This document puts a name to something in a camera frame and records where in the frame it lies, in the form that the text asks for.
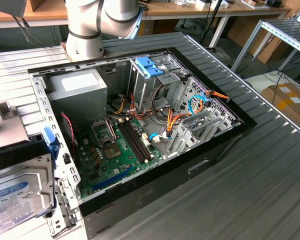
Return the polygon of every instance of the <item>metal workbench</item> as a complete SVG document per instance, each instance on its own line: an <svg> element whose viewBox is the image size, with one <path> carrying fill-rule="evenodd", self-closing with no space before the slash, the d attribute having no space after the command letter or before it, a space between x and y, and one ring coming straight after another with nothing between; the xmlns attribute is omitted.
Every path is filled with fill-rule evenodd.
<svg viewBox="0 0 300 240"><path fill-rule="evenodd" d="M98 240L300 240L296 125L182 33L107 40L104 46L111 56L176 47L257 126L224 160L100 233ZM0 100L18 106L28 134L42 119L26 69L67 61L61 47L0 53Z"/></svg>
<svg viewBox="0 0 300 240"><path fill-rule="evenodd" d="M253 30L251 36L246 41L239 56L237 57L234 64L232 65L231 68L232 71L235 72L238 69L240 63L246 56L249 48L251 47L252 43L256 39L261 29L267 30L268 33L264 38L264 40L261 42L258 49L255 51L254 56L256 56L260 51L264 49L271 35L278 37L279 39L283 40L284 42L286 42L287 44L289 44L291 47L294 48L292 53L279 67L279 71L281 71L288 64L291 58L298 51L300 52L300 22L298 22L294 18L260 20L259 23L256 25L255 29Z"/></svg>

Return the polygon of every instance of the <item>blue drive bay latch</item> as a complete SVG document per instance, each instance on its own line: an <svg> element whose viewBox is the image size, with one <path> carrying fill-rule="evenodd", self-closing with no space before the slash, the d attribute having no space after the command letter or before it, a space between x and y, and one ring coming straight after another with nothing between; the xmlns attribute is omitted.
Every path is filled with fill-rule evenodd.
<svg viewBox="0 0 300 240"><path fill-rule="evenodd" d="M165 72L157 68L156 64L147 56L138 57L135 59L135 62L148 76L148 78L153 78L165 74Z"/></svg>

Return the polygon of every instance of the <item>metal shelf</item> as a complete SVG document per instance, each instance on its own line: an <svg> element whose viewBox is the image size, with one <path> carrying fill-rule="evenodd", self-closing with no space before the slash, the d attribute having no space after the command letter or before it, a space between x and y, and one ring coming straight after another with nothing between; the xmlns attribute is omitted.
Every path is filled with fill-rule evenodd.
<svg viewBox="0 0 300 240"><path fill-rule="evenodd" d="M287 58L287 60L281 65L280 70L289 62L289 60L293 57L293 55L299 51L300 52L300 22L295 20L294 18L286 18L286 19L272 19L272 20L260 20L254 31L252 32L250 38L244 45L242 51L239 56L235 60L231 70L236 71L242 62L243 58L247 54L251 44L255 40L258 35L260 29L267 30L270 34L280 38L290 46L292 46L295 50L292 54ZM265 45L266 41L263 42L262 46L258 49L262 49L263 45Z"/></svg>

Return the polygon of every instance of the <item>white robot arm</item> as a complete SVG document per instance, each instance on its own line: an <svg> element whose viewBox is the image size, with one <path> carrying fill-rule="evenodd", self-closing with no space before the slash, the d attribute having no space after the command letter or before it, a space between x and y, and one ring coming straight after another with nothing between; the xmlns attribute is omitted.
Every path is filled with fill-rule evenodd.
<svg viewBox="0 0 300 240"><path fill-rule="evenodd" d="M104 54L101 33L134 39L144 9L138 0L66 0L69 35L66 52L73 61Z"/></svg>

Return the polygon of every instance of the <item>blue hard drive label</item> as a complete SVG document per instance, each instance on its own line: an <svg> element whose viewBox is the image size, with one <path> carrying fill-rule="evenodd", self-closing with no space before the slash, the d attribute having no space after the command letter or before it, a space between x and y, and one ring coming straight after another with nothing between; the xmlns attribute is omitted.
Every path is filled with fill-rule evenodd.
<svg viewBox="0 0 300 240"><path fill-rule="evenodd" d="M28 182L0 190L0 233L30 219L34 213Z"/></svg>

